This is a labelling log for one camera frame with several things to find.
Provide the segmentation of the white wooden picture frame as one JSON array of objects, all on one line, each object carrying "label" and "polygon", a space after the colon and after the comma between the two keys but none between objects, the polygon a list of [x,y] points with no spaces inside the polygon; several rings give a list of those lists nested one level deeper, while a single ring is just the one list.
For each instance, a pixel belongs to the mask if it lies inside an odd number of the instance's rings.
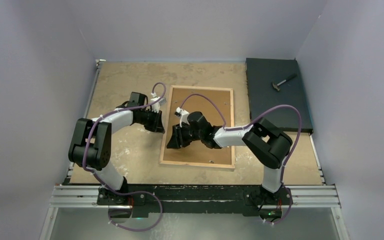
[{"label": "white wooden picture frame", "polygon": [[172,136],[172,126],[180,121],[174,112],[191,94],[201,94],[212,100],[226,120],[226,125],[232,127],[235,124],[234,90],[232,88],[172,85],[169,89],[166,113],[163,117],[165,134],[162,138],[159,163],[167,166],[191,166],[233,171],[236,164],[234,146],[210,149],[197,140],[185,148],[167,148]]}]

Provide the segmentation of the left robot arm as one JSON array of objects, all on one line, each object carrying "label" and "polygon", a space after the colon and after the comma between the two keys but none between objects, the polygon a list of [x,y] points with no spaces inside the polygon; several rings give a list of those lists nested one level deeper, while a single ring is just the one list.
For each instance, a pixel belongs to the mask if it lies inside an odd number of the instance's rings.
[{"label": "left robot arm", "polygon": [[165,133],[160,107],[166,99],[154,92],[151,96],[132,92],[129,100],[113,111],[92,119],[80,118],[74,128],[69,161],[91,173],[110,190],[110,199],[118,205],[128,201],[129,187],[127,179],[110,162],[112,134],[133,124],[140,124],[149,132]]}]

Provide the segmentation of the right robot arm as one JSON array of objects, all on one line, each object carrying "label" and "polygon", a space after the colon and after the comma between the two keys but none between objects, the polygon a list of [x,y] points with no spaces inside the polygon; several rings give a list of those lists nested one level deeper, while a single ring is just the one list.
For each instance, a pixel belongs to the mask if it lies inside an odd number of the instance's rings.
[{"label": "right robot arm", "polygon": [[173,125],[166,147],[181,149],[200,141],[209,149],[243,146],[264,166],[260,196],[268,204],[280,198],[284,168],[296,143],[268,119],[261,117],[249,125],[225,127],[212,125],[200,111],[178,113],[180,121]]}]

